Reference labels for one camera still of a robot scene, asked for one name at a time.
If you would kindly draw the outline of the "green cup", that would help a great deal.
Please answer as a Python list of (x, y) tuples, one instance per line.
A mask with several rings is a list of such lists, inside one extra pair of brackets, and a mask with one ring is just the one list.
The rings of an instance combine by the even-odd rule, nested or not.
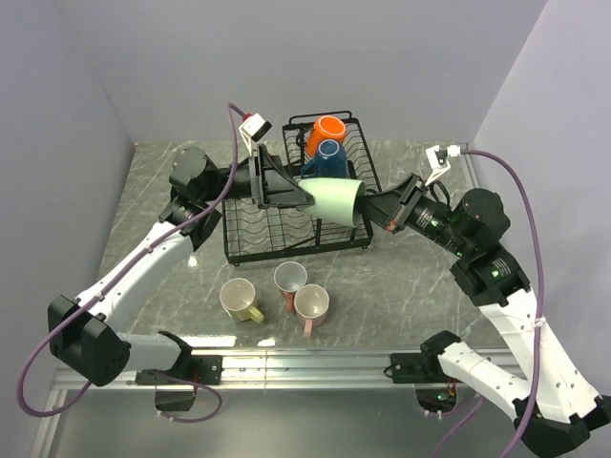
[(361, 180), (313, 177), (302, 180), (299, 186), (314, 197), (312, 205), (296, 207), (300, 212), (345, 227), (354, 228), (359, 224), (356, 200), (366, 193)]

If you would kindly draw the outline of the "blue mug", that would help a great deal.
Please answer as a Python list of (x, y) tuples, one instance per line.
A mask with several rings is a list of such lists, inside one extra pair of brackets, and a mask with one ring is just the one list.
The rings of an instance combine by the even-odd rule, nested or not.
[(301, 168), (301, 178), (348, 177), (348, 160), (342, 143), (326, 139), (319, 143), (314, 157)]

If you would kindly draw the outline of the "orange mug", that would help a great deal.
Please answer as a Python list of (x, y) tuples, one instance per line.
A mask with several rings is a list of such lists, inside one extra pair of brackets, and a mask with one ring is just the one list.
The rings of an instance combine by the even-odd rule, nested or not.
[(332, 139), (342, 144), (347, 133), (348, 128), (343, 120), (332, 114), (321, 115), (313, 124), (306, 141), (305, 151), (310, 157), (314, 157), (322, 141)]

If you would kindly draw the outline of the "coral pink mug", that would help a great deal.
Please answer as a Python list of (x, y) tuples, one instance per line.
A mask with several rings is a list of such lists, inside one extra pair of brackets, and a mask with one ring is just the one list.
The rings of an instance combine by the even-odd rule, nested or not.
[(307, 283), (306, 268), (296, 261), (285, 261), (275, 269), (273, 279), (284, 296), (286, 310), (293, 312), (295, 295)]

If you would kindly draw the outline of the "light pink mug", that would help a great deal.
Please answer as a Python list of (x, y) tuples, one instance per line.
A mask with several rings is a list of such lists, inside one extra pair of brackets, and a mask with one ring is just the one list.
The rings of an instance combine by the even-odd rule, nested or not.
[(314, 328), (327, 318), (329, 294), (323, 286), (307, 284), (296, 292), (294, 310), (304, 326), (304, 336), (309, 338)]

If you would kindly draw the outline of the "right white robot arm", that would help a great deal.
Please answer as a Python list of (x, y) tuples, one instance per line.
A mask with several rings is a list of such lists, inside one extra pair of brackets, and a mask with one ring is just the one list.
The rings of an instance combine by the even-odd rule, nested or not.
[(397, 383), (455, 379), (524, 424), (523, 444), (538, 457), (559, 457), (610, 422), (610, 399), (593, 388), (537, 313), (537, 296), (500, 239), (509, 229), (500, 196), (473, 188), (455, 207), (421, 178), (357, 199), (357, 211), (395, 234), (405, 228), (457, 257), (451, 268), (462, 292), (495, 327), (524, 376), (518, 378), (470, 349), (448, 330), (428, 338), (417, 356), (390, 357)]

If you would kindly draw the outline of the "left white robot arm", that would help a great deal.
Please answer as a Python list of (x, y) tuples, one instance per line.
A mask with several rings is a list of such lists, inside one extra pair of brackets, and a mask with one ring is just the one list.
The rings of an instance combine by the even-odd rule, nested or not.
[(172, 384), (189, 378), (193, 348), (185, 340), (167, 331), (134, 335), (123, 328), (174, 266), (209, 239), (223, 200), (253, 198), (263, 208), (314, 202), (265, 146), (225, 168), (198, 147), (182, 149), (169, 182), (170, 200), (142, 242), (75, 299), (59, 296), (48, 308), (51, 353), (93, 385), (105, 386), (128, 370), (158, 370)]

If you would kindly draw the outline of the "yellow mug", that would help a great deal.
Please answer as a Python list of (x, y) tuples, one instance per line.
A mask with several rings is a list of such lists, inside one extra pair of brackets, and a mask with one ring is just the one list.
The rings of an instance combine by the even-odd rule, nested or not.
[(235, 278), (221, 288), (220, 302), (225, 312), (241, 322), (262, 323), (263, 313), (259, 310), (255, 286), (247, 279)]

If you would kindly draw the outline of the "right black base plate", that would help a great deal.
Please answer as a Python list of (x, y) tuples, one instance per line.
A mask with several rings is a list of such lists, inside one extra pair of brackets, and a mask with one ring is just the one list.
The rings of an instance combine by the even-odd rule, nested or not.
[(391, 353), (390, 365), (383, 374), (396, 385), (424, 384), (430, 378), (426, 357), (421, 353)]

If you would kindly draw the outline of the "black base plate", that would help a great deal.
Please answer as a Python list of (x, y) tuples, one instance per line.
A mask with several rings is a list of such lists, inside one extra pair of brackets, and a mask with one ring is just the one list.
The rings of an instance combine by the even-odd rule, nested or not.
[(391, 353), (390, 365), (383, 374), (396, 385), (424, 384), (430, 378), (426, 357), (421, 353)]
[(223, 357), (221, 355), (191, 355), (188, 360), (176, 363), (167, 371), (145, 370), (138, 372), (135, 378), (137, 385), (176, 385), (170, 380), (180, 379), (181, 385), (196, 382), (202, 385), (219, 385)]

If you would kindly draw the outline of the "aluminium mounting rail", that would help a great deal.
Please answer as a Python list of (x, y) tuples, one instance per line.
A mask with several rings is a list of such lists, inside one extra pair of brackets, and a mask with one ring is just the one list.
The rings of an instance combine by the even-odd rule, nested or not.
[[(361, 389), (386, 388), (391, 378), (384, 369), (391, 355), (403, 360), (418, 358), (417, 350), (394, 349), (254, 349), (204, 348), (193, 351), (200, 382), (217, 389)], [(512, 376), (522, 376), (509, 350), (484, 349), (478, 353)], [(60, 363), (52, 388), (78, 390), (85, 379)], [(170, 389), (150, 371), (140, 375), (134, 369), (120, 373), (102, 389)]]

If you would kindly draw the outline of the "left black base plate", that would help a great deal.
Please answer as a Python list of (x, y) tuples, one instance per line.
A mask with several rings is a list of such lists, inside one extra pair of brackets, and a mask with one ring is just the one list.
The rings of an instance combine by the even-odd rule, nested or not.
[(191, 355), (188, 360), (176, 363), (167, 371), (145, 370), (138, 372), (135, 378), (137, 385), (176, 385), (170, 380), (180, 379), (181, 385), (196, 382), (202, 385), (219, 385), (223, 357), (221, 355)]

